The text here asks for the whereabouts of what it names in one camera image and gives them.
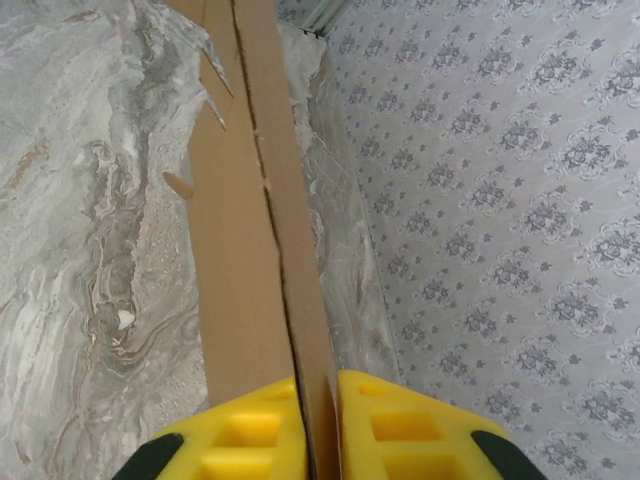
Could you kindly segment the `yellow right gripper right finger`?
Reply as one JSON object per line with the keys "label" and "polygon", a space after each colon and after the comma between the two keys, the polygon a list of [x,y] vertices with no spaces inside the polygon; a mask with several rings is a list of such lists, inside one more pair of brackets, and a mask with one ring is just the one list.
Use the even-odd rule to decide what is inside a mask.
{"label": "yellow right gripper right finger", "polygon": [[344,479],[529,479],[496,423],[355,370],[338,372]]}

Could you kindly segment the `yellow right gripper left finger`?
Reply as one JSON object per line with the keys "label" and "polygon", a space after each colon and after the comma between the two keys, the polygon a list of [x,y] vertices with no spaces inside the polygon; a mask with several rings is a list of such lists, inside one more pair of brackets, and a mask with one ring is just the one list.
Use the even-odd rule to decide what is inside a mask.
{"label": "yellow right gripper left finger", "polygon": [[169,425],[141,445],[119,479],[304,480],[306,436],[289,377]]}

